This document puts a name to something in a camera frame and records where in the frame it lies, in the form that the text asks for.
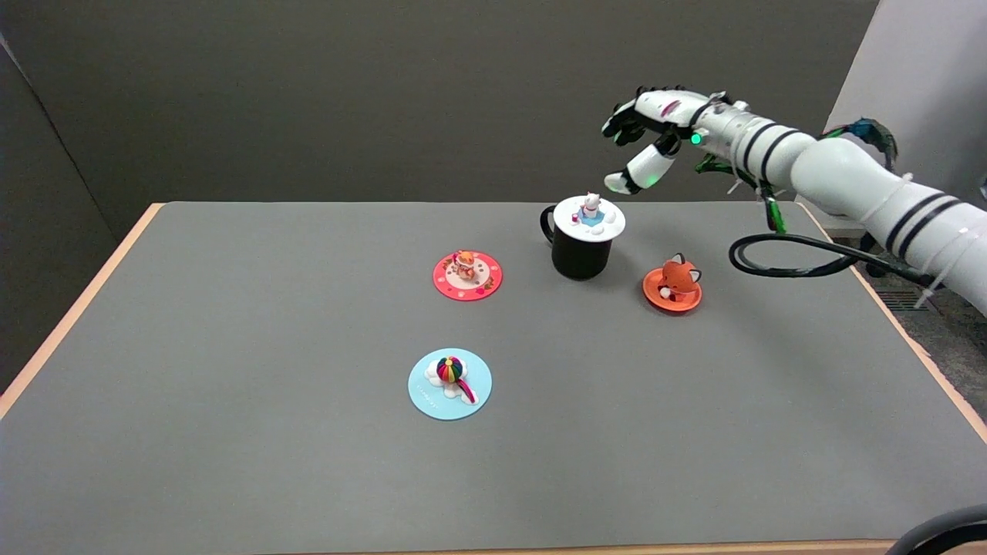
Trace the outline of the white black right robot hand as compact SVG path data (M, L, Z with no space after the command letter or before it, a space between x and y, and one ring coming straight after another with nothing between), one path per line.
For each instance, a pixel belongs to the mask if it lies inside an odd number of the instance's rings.
M641 87L631 101L615 106L603 124L603 137L617 146L640 140L649 131L657 138L621 171L604 178L607 190L631 196L655 186L675 162L679 148L692 135L709 102L708 95L682 86Z

